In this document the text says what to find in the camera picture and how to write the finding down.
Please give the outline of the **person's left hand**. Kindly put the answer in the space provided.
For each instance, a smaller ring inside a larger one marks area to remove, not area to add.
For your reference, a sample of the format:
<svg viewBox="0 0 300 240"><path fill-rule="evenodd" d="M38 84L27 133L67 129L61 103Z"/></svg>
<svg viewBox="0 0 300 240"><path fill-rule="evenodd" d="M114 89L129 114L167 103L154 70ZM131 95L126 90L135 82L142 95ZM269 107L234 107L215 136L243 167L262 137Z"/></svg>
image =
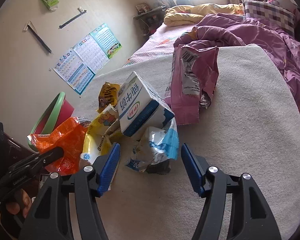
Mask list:
<svg viewBox="0 0 300 240"><path fill-rule="evenodd" d="M9 213L13 215L17 215L21 211L23 217L26 218L32 205L32 199L23 189L20 189L19 192L21 193L23 207L20 207L19 202L10 202L6 204L6 209Z"/></svg>

